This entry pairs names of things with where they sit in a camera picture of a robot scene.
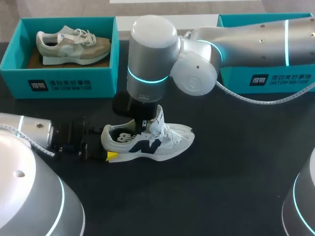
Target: shoe heel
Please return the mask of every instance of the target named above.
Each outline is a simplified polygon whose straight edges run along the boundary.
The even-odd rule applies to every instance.
[[[43,65],[60,65],[66,63],[65,58],[43,57]]]
[[[114,162],[124,162],[124,161],[131,161],[135,158],[137,158],[137,154],[136,153],[118,153],[117,157],[114,159],[109,160],[108,162],[110,163],[114,163]]]

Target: table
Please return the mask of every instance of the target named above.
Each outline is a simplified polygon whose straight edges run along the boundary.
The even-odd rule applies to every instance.
[[[0,55],[6,47],[0,44]],[[126,89],[127,52],[128,41],[121,41],[118,89]],[[85,235],[285,236],[283,201],[315,147],[314,93],[260,106],[218,88],[192,97],[169,81],[160,104],[166,122],[188,125],[196,134],[193,145],[176,158],[109,164],[82,163],[73,155],[44,157],[80,198]],[[0,78],[0,112],[53,122],[58,116],[86,116],[100,127],[128,121],[113,114],[111,105],[111,99],[15,101]]]

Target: white sneaker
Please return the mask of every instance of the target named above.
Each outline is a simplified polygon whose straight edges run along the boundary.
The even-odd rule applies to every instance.
[[[148,157],[155,161],[171,159],[190,147],[195,135],[192,129],[181,124],[165,124],[163,110],[157,106],[157,116],[147,124],[146,132],[134,133],[132,120],[122,125],[107,125],[101,135],[101,142],[107,151],[117,152],[109,162],[130,161]]]
[[[110,40],[95,37],[89,31],[64,26],[57,33],[38,32],[36,45],[44,65],[68,62],[87,65],[106,57],[111,50]]]

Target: shoelace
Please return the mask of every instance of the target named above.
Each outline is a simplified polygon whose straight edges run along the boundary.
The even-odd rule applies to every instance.
[[[85,30],[82,30],[82,29],[76,29],[74,32],[79,33],[78,37],[81,37],[81,36],[85,37],[84,41],[75,42],[75,44],[85,43],[87,46],[93,46],[94,44],[96,44],[96,37],[94,34],[90,33],[90,31],[86,32]]]
[[[171,129],[167,124],[164,124],[159,131],[159,134],[153,134],[155,136],[155,139],[160,138],[169,138],[172,142],[172,145],[174,143],[177,145],[180,143],[182,139],[186,139],[184,136],[180,135],[179,133],[175,132],[173,129]]]

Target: shoe box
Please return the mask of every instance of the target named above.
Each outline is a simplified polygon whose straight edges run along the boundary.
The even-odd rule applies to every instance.
[[[226,14],[219,15],[217,26],[237,27],[311,16],[311,13]],[[225,67],[220,71],[224,86],[238,94],[298,92],[315,82],[315,65]]]
[[[64,26],[89,30],[111,39],[111,53],[92,65],[43,66],[36,34],[59,32]],[[115,17],[22,18],[0,65],[1,75],[15,99],[106,98],[116,93],[119,35]]]

